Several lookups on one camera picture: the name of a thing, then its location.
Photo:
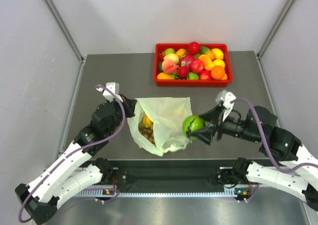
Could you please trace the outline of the brown longan cluster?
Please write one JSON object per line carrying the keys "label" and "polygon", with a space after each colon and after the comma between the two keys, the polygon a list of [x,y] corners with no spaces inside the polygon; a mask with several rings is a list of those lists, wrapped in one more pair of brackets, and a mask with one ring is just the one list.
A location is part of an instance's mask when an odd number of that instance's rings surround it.
{"label": "brown longan cluster", "polygon": [[154,132],[152,126],[147,127],[139,127],[140,134],[145,137],[150,143],[155,145]]}

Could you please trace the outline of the dark red fruit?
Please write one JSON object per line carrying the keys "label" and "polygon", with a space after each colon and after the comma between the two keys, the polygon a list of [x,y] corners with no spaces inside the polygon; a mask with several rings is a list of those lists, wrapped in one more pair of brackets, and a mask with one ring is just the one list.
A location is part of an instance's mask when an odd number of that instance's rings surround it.
{"label": "dark red fruit", "polygon": [[190,73],[190,69],[187,66],[180,66],[177,69],[177,77],[180,79],[187,78],[189,73]]}

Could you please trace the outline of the yellow pear inside bag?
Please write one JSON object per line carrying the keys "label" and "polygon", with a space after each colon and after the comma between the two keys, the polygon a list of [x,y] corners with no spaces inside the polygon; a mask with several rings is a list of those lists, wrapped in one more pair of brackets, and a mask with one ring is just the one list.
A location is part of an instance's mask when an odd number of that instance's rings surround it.
{"label": "yellow pear inside bag", "polygon": [[144,124],[146,128],[150,128],[153,125],[152,120],[147,115],[143,117],[142,123]]}

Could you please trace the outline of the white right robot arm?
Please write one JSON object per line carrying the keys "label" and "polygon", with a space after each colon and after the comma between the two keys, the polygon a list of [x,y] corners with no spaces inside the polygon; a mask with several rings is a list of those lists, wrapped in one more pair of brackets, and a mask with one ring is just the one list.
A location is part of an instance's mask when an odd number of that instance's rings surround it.
{"label": "white right robot arm", "polygon": [[246,158],[238,158],[231,169],[219,169],[218,182],[231,187],[238,184],[263,184],[291,194],[318,209],[318,160],[291,132],[277,127],[277,117],[262,106],[249,109],[246,118],[223,119],[225,108],[189,116],[183,121],[183,133],[191,140],[211,145],[223,135],[260,144],[273,169]]}

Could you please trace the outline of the pale green plastic bag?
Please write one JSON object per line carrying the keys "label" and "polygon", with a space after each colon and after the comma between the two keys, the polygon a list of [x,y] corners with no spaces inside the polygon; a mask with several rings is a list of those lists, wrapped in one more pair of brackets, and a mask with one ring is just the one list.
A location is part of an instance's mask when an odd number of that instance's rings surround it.
{"label": "pale green plastic bag", "polygon": [[[138,98],[134,114],[127,122],[131,136],[139,148],[163,156],[167,152],[184,150],[190,143],[182,129],[183,121],[192,115],[189,97]],[[154,143],[139,131],[139,124],[144,116],[148,116],[153,122]]]}

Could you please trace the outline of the pink peach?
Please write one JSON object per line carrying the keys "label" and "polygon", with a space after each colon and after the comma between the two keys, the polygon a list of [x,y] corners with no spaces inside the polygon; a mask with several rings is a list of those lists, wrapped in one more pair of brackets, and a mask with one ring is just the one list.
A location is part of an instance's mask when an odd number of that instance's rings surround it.
{"label": "pink peach", "polygon": [[164,60],[162,62],[162,70],[166,74],[174,74],[177,71],[178,65],[170,59]]}

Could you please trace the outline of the orange fruit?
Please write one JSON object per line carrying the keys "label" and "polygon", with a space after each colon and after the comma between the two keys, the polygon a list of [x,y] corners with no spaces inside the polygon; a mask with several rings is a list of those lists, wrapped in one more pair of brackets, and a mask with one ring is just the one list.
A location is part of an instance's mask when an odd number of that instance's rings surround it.
{"label": "orange fruit", "polygon": [[214,66],[211,69],[211,77],[215,80],[221,80],[225,76],[225,68],[222,66]]}

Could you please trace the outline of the orange yellow mango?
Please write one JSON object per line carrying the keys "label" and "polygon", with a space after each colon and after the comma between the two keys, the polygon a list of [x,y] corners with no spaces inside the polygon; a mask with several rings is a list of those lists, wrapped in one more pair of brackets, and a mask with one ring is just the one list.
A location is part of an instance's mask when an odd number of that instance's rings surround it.
{"label": "orange yellow mango", "polygon": [[215,65],[208,55],[202,54],[198,58],[202,61],[205,70],[211,70]]}

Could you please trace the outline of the green striped melon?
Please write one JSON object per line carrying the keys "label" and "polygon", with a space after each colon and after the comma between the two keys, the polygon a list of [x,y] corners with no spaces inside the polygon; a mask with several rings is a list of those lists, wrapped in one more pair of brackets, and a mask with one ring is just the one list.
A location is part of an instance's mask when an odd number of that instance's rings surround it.
{"label": "green striped melon", "polygon": [[205,127],[205,121],[198,115],[188,116],[182,123],[182,131],[185,136],[189,132],[201,130]]}

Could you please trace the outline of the dark green avocado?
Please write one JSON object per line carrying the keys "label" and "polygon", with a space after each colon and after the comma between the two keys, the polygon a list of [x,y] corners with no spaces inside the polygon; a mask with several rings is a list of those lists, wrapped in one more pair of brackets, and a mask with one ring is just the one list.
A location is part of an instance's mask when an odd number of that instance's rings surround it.
{"label": "dark green avocado", "polygon": [[162,64],[163,64],[163,62],[159,62],[159,63],[158,63],[158,66],[157,66],[158,71],[159,71],[160,73],[163,73],[163,72],[164,72],[163,69],[162,69]]}

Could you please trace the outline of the yellow mango front left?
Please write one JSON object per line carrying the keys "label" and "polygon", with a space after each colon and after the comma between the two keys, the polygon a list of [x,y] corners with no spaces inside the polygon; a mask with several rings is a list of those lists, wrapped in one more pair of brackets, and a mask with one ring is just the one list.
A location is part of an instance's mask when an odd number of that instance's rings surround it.
{"label": "yellow mango front left", "polygon": [[159,73],[157,75],[158,80],[174,80],[175,75],[174,74],[166,74],[166,73]]}

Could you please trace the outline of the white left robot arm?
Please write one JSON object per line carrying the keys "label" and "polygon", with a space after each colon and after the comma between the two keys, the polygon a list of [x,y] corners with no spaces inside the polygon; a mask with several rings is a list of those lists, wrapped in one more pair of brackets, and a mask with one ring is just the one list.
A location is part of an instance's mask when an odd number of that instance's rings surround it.
{"label": "white left robot arm", "polygon": [[135,99],[120,94],[98,105],[90,123],[79,131],[59,158],[38,178],[16,187],[21,210],[27,211],[31,220],[42,225],[80,191],[94,184],[113,182],[113,168],[102,158],[94,160],[81,173],[73,173],[116,136],[126,118],[134,117],[136,103]]}

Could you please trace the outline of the red apple centre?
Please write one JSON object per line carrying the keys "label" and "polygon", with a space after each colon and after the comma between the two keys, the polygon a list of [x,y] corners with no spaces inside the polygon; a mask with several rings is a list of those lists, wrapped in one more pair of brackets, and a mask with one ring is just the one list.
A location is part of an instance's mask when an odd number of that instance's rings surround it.
{"label": "red apple centre", "polygon": [[193,60],[190,64],[193,73],[200,74],[204,70],[204,64],[200,59]]}

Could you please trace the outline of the red apple front right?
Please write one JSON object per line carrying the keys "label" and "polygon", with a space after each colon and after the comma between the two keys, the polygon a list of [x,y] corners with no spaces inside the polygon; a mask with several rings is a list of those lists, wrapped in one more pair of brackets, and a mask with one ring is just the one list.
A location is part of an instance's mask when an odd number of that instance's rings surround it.
{"label": "red apple front right", "polygon": [[209,70],[203,70],[203,71],[199,74],[199,79],[200,79],[200,80],[212,80],[211,71],[209,71]]}

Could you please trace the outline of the red apple on top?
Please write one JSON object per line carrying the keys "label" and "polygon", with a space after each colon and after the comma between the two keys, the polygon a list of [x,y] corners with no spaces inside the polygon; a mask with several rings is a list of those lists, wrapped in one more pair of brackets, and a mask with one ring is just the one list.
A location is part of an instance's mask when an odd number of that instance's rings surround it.
{"label": "red apple on top", "polygon": [[187,52],[191,55],[196,55],[200,53],[200,47],[201,45],[198,42],[191,42],[187,46]]}

